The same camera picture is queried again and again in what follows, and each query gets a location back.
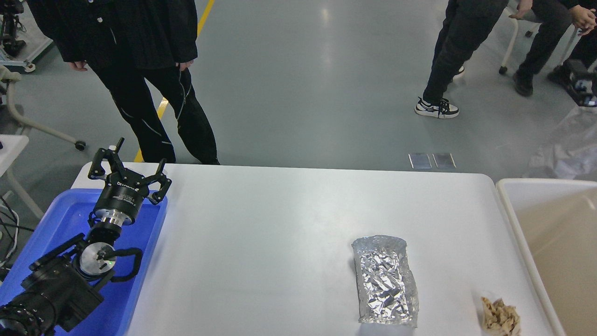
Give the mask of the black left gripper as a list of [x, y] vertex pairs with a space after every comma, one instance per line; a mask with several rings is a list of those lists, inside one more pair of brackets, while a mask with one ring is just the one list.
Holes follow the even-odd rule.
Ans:
[[[147, 177], [125, 169], [118, 155], [124, 142], [125, 138], [121, 137], [115, 149], [101, 147], [96, 151], [88, 179], [106, 180], [92, 213], [98, 218], [115, 218], [118, 225], [131, 225], [136, 221], [144, 198], [153, 205], [159, 204], [166, 197], [172, 181], [164, 174], [166, 159], [161, 159], [155, 174]], [[102, 165], [104, 161], [109, 163], [110, 174], [106, 173]], [[150, 193], [149, 186], [155, 183], [160, 187]]]

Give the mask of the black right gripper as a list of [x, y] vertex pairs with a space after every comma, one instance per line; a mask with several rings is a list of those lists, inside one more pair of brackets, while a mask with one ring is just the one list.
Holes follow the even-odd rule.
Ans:
[[572, 100], [580, 107], [595, 108], [597, 106], [596, 71], [589, 70], [577, 59], [565, 60], [563, 68], [567, 74], [564, 87]]

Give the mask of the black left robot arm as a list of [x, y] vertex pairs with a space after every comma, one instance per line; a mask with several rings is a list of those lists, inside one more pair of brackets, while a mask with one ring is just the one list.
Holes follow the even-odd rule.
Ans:
[[166, 159], [149, 176], [98, 149], [88, 172], [102, 190], [51, 204], [1, 287], [3, 336], [123, 334], [166, 216]]

